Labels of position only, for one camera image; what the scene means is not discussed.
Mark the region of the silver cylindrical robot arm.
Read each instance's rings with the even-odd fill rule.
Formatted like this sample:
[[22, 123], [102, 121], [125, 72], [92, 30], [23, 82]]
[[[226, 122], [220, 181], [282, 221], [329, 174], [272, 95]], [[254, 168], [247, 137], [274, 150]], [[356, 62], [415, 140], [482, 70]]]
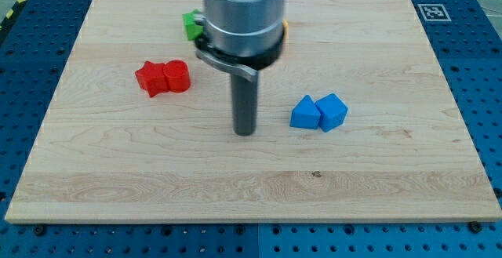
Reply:
[[219, 71], [256, 82], [257, 68], [275, 61], [284, 38], [285, 0], [203, 0], [204, 28], [196, 56]]

